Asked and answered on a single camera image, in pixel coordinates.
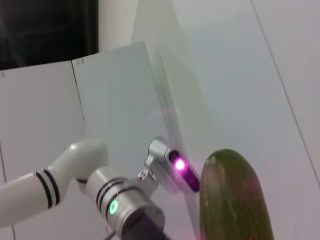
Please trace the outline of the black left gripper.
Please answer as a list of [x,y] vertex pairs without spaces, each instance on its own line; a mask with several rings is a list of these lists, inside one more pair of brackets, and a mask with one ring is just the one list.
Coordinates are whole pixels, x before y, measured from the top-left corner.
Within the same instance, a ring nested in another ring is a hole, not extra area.
[[164,231],[144,212],[132,214],[122,228],[123,240],[170,240]]

